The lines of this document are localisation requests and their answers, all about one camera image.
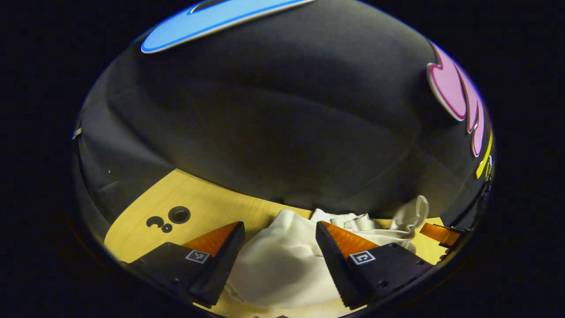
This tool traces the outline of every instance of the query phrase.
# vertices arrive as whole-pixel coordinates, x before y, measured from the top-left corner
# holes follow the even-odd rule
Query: light wood surface
[[[174,224],[168,219],[168,212],[177,206],[190,210],[190,219],[184,224]],[[117,259],[131,263],[162,243],[184,244],[236,221],[245,223],[247,242],[267,228],[282,209],[292,209],[305,218],[310,218],[312,213],[240,194],[177,169],[149,188],[118,217],[106,234],[104,245]],[[159,216],[165,223],[171,224],[172,231],[164,233],[156,225],[147,227],[146,221],[152,216]],[[390,225],[390,220],[376,221],[384,227]],[[440,218],[430,218],[427,222],[443,225]],[[416,237],[412,240],[416,254],[435,264],[445,253],[445,248],[421,235],[419,230],[416,230]],[[233,300],[225,290],[217,305],[205,309],[222,316],[241,318],[276,318],[281,315],[291,318],[340,317],[352,312],[344,307],[341,299],[293,309],[256,308]]]

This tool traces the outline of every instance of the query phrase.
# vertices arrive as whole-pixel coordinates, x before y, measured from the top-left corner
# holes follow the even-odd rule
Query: crumpled white garment
[[[418,196],[399,208],[389,229],[359,230],[355,234],[378,245],[394,242],[415,253],[410,239],[427,216],[428,201]],[[308,220],[290,209],[281,210],[268,228],[241,249],[225,286],[228,294],[263,308],[296,308],[338,299],[340,295],[316,242],[316,222],[338,219],[339,226],[359,218],[368,216],[337,216],[317,209]],[[360,221],[361,228],[375,226],[365,223]]]

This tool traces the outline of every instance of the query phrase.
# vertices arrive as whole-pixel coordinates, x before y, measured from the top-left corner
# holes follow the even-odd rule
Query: yellow stripe
[[[491,131],[489,137],[489,146],[486,148],[486,152],[485,152],[485,156],[483,157],[483,160],[479,164],[479,167],[477,167],[477,171],[476,171],[477,179],[479,179],[483,174],[483,170],[485,169],[487,159],[489,158],[490,148],[492,147],[492,145],[493,145],[493,133]]]

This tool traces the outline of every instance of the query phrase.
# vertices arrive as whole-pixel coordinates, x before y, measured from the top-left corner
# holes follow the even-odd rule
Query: pink curved shape
[[[481,153],[485,133],[485,113],[479,92],[467,74],[457,66],[467,100],[467,133],[473,132],[472,150],[475,157]]]
[[[436,51],[438,64],[427,65],[429,85],[445,110],[461,122],[467,114],[467,103],[459,80],[459,72],[455,62],[442,49],[431,41],[430,43]]]

